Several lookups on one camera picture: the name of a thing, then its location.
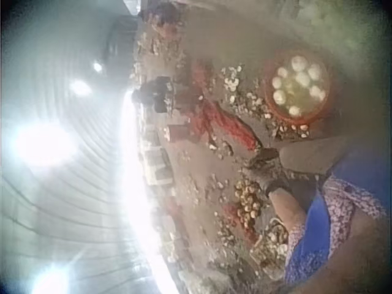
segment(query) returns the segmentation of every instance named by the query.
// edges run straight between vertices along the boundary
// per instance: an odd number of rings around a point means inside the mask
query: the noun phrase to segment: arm
[[[305,224],[305,210],[300,207],[300,204],[291,193],[283,188],[278,188],[269,193],[269,199],[288,232],[296,225]]]

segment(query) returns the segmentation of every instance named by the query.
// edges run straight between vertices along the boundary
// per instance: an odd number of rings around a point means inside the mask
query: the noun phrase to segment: orange bowl
[[[287,66],[287,64],[291,64],[291,59],[294,56],[304,56],[309,63],[316,63],[319,64],[322,69],[322,82],[324,85],[325,90],[325,98],[322,103],[320,103],[314,110],[310,113],[306,113],[303,116],[298,118],[292,118],[287,112],[283,111],[280,106],[278,106],[273,98],[273,94],[275,92],[274,87],[272,86],[272,79],[276,76],[277,69],[281,66]],[[276,58],[274,58],[269,64],[267,64],[265,68],[264,74],[264,91],[265,91],[265,100],[271,112],[277,116],[279,119],[293,125],[302,125],[302,124],[310,124],[311,122],[315,121],[316,119],[321,118],[324,116],[331,106],[331,81],[329,72],[324,65],[324,62],[321,61],[315,54],[310,53],[308,51],[288,51],[285,52]]]

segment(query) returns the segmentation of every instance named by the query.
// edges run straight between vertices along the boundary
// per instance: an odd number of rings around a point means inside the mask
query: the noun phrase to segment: white egg
[[[311,83],[311,78],[306,72],[298,72],[295,76],[295,80],[304,88],[309,87]]]
[[[311,86],[311,88],[309,90],[309,94],[313,98],[319,98],[320,97],[320,93],[321,93],[321,89],[318,86]]]
[[[280,89],[282,87],[282,79],[279,77],[274,77],[272,79],[272,85],[275,89]]]
[[[307,60],[302,56],[295,56],[292,59],[292,67],[296,72],[302,72],[307,67]]]
[[[318,98],[320,99],[320,101],[324,101],[325,97],[326,97],[325,91],[321,91],[320,94],[318,95]]]
[[[310,78],[314,81],[321,79],[321,67],[318,64],[312,64],[307,70]]]
[[[282,78],[287,78],[288,70],[285,69],[284,67],[280,67],[280,68],[277,69],[277,75],[282,77]]]
[[[301,110],[297,106],[291,106],[288,109],[288,113],[289,113],[289,115],[291,115],[292,117],[295,117],[295,118],[301,116]]]
[[[282,90],[277,90],[274,92],[274,101],[278,105],[283,105],[286,103],[286,94]]]

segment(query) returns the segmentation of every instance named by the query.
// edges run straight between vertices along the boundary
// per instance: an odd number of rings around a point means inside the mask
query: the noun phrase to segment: ceiling
[[[2,30],[2,283],[10,293],[31,293],[37,276],[65,267],[69,293],[155,293],[118,190],[136,21],[121,0],[39,3],[14,6]],[[98,74],[92,64],[108,44],[115,53]],[[74,79],[92,94],[76,96]],[[15,136],[36,122],[61,125],[77,155],[53,168],[21,161]]]

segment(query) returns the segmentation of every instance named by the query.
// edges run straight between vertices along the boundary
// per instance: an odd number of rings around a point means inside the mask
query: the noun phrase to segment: vendor
[[[253,169],[256,160],[246,170],[289,232],[288,287],[280,293],[383,293],[387,286],[390,148],[350,146],[342,138],[327,138],[281,150],[285,168],[325,175],[307,212],[284,178]]]
[[[154,23],[158,27],[163,27],[165,24],[175,25],[179,22],[179,11],[170,2],[162,2],[156,6],[142,9],[138,16],[145,23]]]
[[[140,89],[132,93],[132,100],[145,106],[154,107],[158,113],[166,111],[165,96],[168,92],[167,83],[170,77],[157,77],[155,80],[143,83]]]

